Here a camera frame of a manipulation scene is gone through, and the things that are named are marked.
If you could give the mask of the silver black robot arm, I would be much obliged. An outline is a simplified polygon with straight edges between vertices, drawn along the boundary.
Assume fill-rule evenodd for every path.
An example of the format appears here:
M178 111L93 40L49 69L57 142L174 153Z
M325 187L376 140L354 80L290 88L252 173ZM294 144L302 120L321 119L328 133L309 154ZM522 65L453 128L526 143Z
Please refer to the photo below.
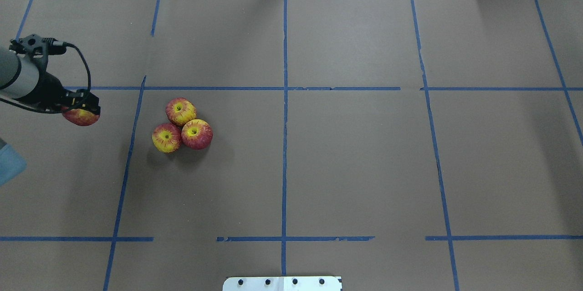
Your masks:
M48 73L48 59L64 55L68 48L77 51L86 69L86 87L67 90L60 79ZM1 101L39 114L65 114L85 110L100 115L99 98L92 94L89 65L77 46L51 37L31 34L12 39L8 49L1 50Z

